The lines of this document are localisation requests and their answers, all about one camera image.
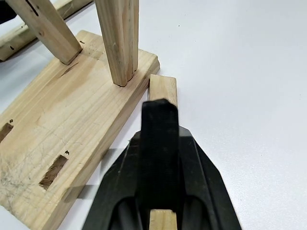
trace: black plastic tool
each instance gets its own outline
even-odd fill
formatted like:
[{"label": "black plastic tool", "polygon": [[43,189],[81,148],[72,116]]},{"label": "black plastic tool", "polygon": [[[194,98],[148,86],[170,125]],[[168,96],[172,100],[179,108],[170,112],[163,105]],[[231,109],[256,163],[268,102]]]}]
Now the black plastic tool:
[{"label": "black plastic tool", "polygon": [[178,230],[240,230],[220,173],[165,99],[145,102],[142,128],[105,174],[84,230],[147,230],[171,209]]}]

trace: wooden stick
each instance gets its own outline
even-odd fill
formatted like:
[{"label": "wooden stick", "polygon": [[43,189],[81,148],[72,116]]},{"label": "wooden stick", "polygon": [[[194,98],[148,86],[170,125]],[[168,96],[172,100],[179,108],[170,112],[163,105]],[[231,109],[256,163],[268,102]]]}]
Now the wooden stick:
[{"label": "wooden stick", "polygon": [[138,69],[139,53],[139,0],[134,0],[133,22],[133,69]]},{"label": "wooden stick", "polygon": [[[176,78],[150,75],[149,100],[167,99],[177,106]],[[172,210],[152,209],[149,230],[177,230],[176,213]]]},{"label": "wooden stick", "polygon": [[64,64],[70,64],[82,50],[49,0],[7,0],[7,3]]},{"label": "wooden stick", "polygon": [[152,209],[149,230],[177,230],[177,216],[172,210]]},{"label": "wooden stick", "polygon": [[149,83],[149,100],[166,98],[170,103],[177,105],[176,78],[152,74]]},{"label": "wooden stick", "polygon": [[119,86],[134,74],[134,1],[95,0],[112,80]]},{"label": "wooden stick", "polygon": [[0,205],[32,230],[58,229],[160,68],[140,50],[138,71],[119,87],[102,37],[76,37],[73,63],[54,58],[0,114]]},{"label": "wooden stick", "polygon": [[[56,8],[63,19],[66,19],[92,1],[58,0],[54,3],[54,8]],[[25,23],[13,28],[7,34],[0,37],[0,60],[5,61],[34,39],[36,39],[35,34]]]}]

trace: wood grain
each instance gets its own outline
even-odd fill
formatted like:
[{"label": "wood grain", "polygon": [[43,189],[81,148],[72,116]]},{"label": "wood grain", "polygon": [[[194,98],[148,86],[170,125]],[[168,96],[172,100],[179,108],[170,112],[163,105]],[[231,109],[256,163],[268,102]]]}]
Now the wood grain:
[{"label": "wood grain", "polygon": [[[102,37],[77,38],[77,58],[69,66],[53,59],[0,115],[0,127],[14,120],[0,143],[0,205],[32,230],[60,225],[160,68],[156,55],[139,50],[135,76],[119,87]],[[39,183],[59,155],[68,160],[45,190]]]},{"label": "wood grain", "polygon": [[176,78],[152,74],[150,76],[149,100],[166,98],[178,107]]},{"label": "wood grain", "polygon": [[125,86],[133,77],[135,0],[95,0],[113,82]]},{"label": "wood grain", "polygon": [[[176,78],[150,75],[149,100],[167,99],[177,105]],[[176,213],[172,210],[153,209],[150,211],[149,230],[177,230]]]},{"label": "wood grain", "polygon": [[49,0],[6,1],[61,62],[68,65],[80,53],[79,42]]},{"label": "wood grain", "polygon": [[138,69],[138,53],[139,53],[139,11],[140,1],[133,0],[133,69]]},{"label": "wood grain", "polygon": [[177,230],[177,216],[172,210],[152,209],[149,230]]},{"label": "wood grain", "polygon": [[[54,8],[56,8],[63,19],[66,19],[92,1],[58,0],[54,3]],[[13,28],[0,37],[0,60],[5,61],[35,39],[35,34],[25,23]]]}]

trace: mortise hole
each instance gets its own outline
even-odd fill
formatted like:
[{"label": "mortise hole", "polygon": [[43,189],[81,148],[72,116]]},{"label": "mortise hole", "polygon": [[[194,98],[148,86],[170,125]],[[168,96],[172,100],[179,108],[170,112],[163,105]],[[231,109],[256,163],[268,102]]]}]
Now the mortise hole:
[{"label": "mortise hole", "polygon": [[44,178],[39,182],[39,186],[47,190],[57,177],[60,170],[63,168],[64,164],[68,159],[62,155],[59,155],[53,164],[49,167]]},{"label": "mortise hole", "polygon": [[11,132],[14,126],[9,123],[6,123],[0,130],[0,143],[5,139],[5,137]]}]

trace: white surface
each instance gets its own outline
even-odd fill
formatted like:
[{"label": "white surface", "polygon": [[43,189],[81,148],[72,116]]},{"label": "white surface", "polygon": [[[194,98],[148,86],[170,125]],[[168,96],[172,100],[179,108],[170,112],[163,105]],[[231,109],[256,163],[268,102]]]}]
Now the white surface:
[{"label": "white surface", "polygon": [[[140,1],[139,47],[177,78],[180,124],[219,169],[245,230],[307,229],[306,12],[306,0]],[[101,34],[94,5],[67,24]],[[36,42],[0,63],[0,112],[51,58]],[[140,105],[113,149],[140,129]],[[99,184],[95,173],[88,184]],[[94,193],[61,230],[82,227]],[[11,217],[0,209],[1,229],[27,229]]]}]

